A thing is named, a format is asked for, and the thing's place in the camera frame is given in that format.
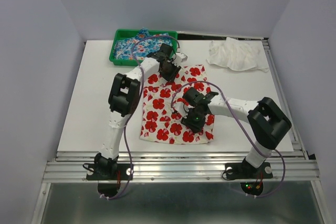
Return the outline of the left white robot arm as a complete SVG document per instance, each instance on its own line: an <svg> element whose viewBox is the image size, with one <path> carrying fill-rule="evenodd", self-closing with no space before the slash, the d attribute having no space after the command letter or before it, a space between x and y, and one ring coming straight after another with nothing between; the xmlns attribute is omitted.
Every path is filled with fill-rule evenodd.
<svg viewBox="0 0 336 224"><path fill-rule="evenodd" d="M152 52L133 70L114 77L108 98L110 119L106 139L94 157L92 172L106 179L113 178L117 172L119 146L122 134L132 114L136 111L144 81L159 73L167 82L172 82L181 67L171 58L173 47L162 44L158 51Z"/></svg>

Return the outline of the red poppy white skirt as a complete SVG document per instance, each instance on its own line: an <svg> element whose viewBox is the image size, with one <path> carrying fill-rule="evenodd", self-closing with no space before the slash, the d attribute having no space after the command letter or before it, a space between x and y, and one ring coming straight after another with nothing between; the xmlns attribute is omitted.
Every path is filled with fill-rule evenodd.
<svg viewBox="0 0 336 224"><path fill-rule="evenodd" d="M183 66L172 82L167 82L159 73L147 78L143 90L140 139L173 145L207 144L214 139L213 115L207 115L202 130L193 133L181 123L182 116L171 109L173 94L188 82L192 82L191 86L202 94L211 91L208 84L197 83L197 80L207 80L204 65Z"/></svg>

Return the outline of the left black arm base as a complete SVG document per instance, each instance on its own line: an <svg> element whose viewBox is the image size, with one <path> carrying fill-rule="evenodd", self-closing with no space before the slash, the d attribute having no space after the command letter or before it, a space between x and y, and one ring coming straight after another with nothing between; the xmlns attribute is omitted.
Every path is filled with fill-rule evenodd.
<svg viewBox="0 0 336 224"><path fill-rule="evenodd" d="M131 167L129 163L114 163L109 166L98 166L94 163L84 163L82 167L86 170L86 180L103 181L111 180L120 182L122 180L132 180Z"/></svg>

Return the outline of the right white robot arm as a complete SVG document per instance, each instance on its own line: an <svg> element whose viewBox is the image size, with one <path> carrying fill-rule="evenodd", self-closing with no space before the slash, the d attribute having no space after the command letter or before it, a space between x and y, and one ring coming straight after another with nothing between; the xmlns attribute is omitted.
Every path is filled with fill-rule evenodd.
<svg viewBox="0 0 336 224"><path fill-rule="evenodd" d="M253 177L260 172L260 167L270 157L281 140L289 132L292 124L280 107L269 97L260 101L246 101L233 98L224 98L217 92L206 95L195 88L188 88L183 94L183 99L189 108L181 108L181 122L193 133L199 133L210 115L222 115L233 118L239 126L241 122L250 125L256 141L252 148L237 166L231 166L230 177Z"/></svg>

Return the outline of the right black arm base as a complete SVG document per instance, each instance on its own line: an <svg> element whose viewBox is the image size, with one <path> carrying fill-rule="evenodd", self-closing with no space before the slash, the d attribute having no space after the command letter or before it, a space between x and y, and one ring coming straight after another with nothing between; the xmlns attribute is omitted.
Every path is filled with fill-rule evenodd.
<svg viewBox="0 0 336 224"><path fill-rule="evenodd" d="M257 179L273 178L272 169L269 162L263 162L259 168L253 167L251 164L243 160L241 163L226 163L222 177L227 180L236 179Z"/></svg>

